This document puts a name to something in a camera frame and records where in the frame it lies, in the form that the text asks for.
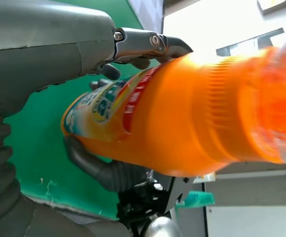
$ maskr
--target green surface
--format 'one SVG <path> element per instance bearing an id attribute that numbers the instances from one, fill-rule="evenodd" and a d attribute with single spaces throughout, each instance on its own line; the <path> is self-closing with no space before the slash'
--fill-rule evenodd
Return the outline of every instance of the green surface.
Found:
<path id="1" fill-rule="evenodd" d="M 94 8 L 109 14 L 117 27 L 141 29 L 127 0 L 62 0 L 61 2 Z M 138 70 L 131 65 L 118 65 L 122 77 Z M 34 93 L 20 113 L 6 119 L 12 135 L 11 162 L 23 193 L 105 217 L 115 218 L 118 197 L 103 190 L 88 175 L 71 164 L 63 144 L 60 121 L 63 113 L 76 97 L 89 90 L 91 80 L 86 76 L 60 86 Z"/>

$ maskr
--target plastic bottle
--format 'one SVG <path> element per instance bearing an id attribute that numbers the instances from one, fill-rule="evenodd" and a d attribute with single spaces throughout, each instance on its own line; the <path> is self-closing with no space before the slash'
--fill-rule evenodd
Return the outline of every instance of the plastic bottle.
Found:
<path id="1" fill-rule="evenodd" d="M 172 176 L 286 162 L 286 45 L 203 63 L 190 53 L 85 93 L 63 117 L 91 153 Z"/>

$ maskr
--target black mechanical part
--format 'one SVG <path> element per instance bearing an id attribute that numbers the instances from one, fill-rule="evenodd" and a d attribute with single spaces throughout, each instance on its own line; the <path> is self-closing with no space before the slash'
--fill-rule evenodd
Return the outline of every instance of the black mechanical part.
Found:
<path id="1" fill-rule="evenodd" d="M 145 167 L 117 160 L 104 162 L 87 152 L 73 135 L 65 137 L 64 144 L 72 163 L 111 192 L 124 192 L 144 182 L 146 180 L 146 173 L 149 171 Z"/>
<path id="2" fill-rule="evenodd" d="M 192 189 L 192 182 L 157 172 L 145 184 L 118 194 L 117 217 L 120 222 L 140 233 L 146 220 L 152 216 L 169 215 L 177 201 L 184 200 Z"/>
<path id="3" fill-rule="evenodd" d="M 143 58 L 133 58 L 133 59 L 129 60 L 129 63 L 132 64 L 133 66 L 136 68 L 144 70 L 144 69 L 148 68 L 151 62 L 149 60 L 146 60 Z"/>
<path id="4" fill-rule="evenodd" d="M 97 66 L 92 72 L 88 72 L 88 75 L 104 75 L 110 80 L 117 80 L 121 76 L 121 72 L 115 66 L 111 64 L 104 64 Z"/>

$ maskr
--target robotic hand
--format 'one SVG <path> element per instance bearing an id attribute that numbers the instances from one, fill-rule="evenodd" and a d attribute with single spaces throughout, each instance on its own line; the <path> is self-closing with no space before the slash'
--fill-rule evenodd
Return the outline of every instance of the robotic hand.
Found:
<path id="1" fill-rule="evenodd" d="M 112 62 L 145 69 L 150 59 L 163 63 L 191 51 L 177 38 L 116 29 L 109 16 L 101 11 L 47 0 L 0 0 L 0 237 L 11 233 L 15 237 L 86 237 L 96 233 L 22 195 L 15 179 L 15 167 L 7 162 L 12 149 L 3 143 L 11 133 L 10 126 L 3 123 L 5 118 L 20 111 L 30 94 L 50 85 L 87 74 L 117 79 L 120 73 L 110 65 Z M 139 169 L 145 175 L 144 168 Z M 168 190 L 180 187 L 176 181 L 171 177 L 163 186 Z M 190 186 L 192 182 L 183 183 Z M 166 200 L 175 203 L 178 196 L 183 196 L 177 194 L 168 192 Z M 164 211 L 169 206 L 166 203 Z M 115 236 L 115 229 L 111 230 Z"/>
<path id="2" fill-rule="evenodd" d="M 109 83 L 112 81 L 100 79 L 90 86 L 97 89 Z M 189 178 L 166 176 L 139 165 L 118 160 L 106 163 L 90 154 L 74 135 L 65 137 L 64 144 L 72 163 L 105 189 L 118 193 L 117 217 L 133 233 L 146 231 L 149 225 L 158 225 L 155 217 L 171 216 L 170 210 L 175 207 L 177 201 L 184 200 L 192 185 Z M 175 223 L 163 221 L 167 223 L 166 228 L 177 229 Z"/>

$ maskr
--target screw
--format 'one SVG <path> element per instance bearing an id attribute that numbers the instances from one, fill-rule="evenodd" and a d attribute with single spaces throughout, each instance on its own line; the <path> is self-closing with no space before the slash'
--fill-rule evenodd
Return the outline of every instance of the screw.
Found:
<path id="1" fill-rule="evenodd" d="M 115 32 L 115 33 L 114 33 L 114 39 L 115 41 L 120 41 L 120 40 L 123 39 L 123 35 L 122 32 Z"/>
<path id="2" fill-rule="evenodd" d="M 149 37 L 149 42 L 153 47 L 158 47 L 159 45 L 159 38 L 157 35 L 151 35 Z"/>

